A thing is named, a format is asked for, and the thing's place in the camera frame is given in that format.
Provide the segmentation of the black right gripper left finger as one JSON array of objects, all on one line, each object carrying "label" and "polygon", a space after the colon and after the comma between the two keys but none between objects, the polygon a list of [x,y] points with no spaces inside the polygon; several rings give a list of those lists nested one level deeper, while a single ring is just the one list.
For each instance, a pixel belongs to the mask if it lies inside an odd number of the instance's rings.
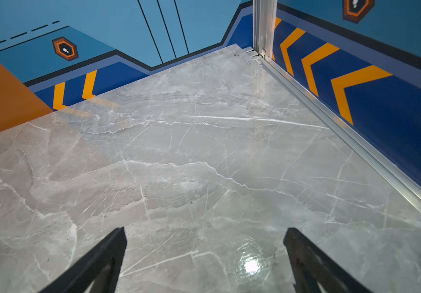
[{"label": "black right gripper left finger", "polygon": [[123,227],[114,229],[43,293],[113,293],[127,247]]}]

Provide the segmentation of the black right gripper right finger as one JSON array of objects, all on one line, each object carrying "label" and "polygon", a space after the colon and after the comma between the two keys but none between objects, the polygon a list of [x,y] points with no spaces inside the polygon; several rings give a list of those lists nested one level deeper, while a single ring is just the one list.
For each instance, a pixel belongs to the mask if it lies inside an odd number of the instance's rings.
[{"label": "black right gripper right finger", "polygon": [[297,293],[370,292],[300,230],[288,228],[283,244],[291,262]]}]

